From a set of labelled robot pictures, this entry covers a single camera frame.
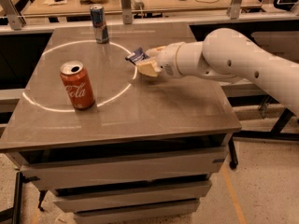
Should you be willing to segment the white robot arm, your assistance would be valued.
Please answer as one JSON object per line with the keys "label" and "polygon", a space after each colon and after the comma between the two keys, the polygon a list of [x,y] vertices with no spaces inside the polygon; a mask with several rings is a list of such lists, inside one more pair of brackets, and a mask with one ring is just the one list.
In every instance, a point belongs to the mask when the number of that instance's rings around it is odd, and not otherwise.
{"label": "white robot arm", "polygon": [[217,29],[202,42],[178,42],[149,49],[136,64],[156,77],[200,77],[235,83],[244,78],[299,115],[299,64],[273,55],[239,32]]}

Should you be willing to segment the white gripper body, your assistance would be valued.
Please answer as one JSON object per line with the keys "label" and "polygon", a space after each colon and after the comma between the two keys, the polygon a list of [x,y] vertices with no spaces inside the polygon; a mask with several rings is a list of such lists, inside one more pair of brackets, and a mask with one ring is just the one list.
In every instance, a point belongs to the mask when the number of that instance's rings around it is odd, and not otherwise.
{"label": "white gripper body", "polygon": [[182,74],[178,70],[177,54],[183,42],[172,43],[164,47],[157,55],[156,62],[162,72],[172,78],[180,78]]}

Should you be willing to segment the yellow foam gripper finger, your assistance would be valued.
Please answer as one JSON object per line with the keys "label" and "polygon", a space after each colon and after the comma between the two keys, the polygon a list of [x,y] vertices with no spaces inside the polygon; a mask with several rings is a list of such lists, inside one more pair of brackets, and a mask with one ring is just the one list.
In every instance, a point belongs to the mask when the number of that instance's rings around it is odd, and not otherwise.
{"label": "yellow foam gripper finger", "polygon": [[157,48],[153,48],[153,49],[148,49],[146,51],[146,55],[149,57],[155,57],[159,54],[160,51],[162,51],[164,49],[164,46],[160,46]]}
{"label": "yellow foam gripper finger", "polygon": [[137,70],[142,75],[157,77],[161,73],[161,68],[155,60],[147,59],[136,64]]}

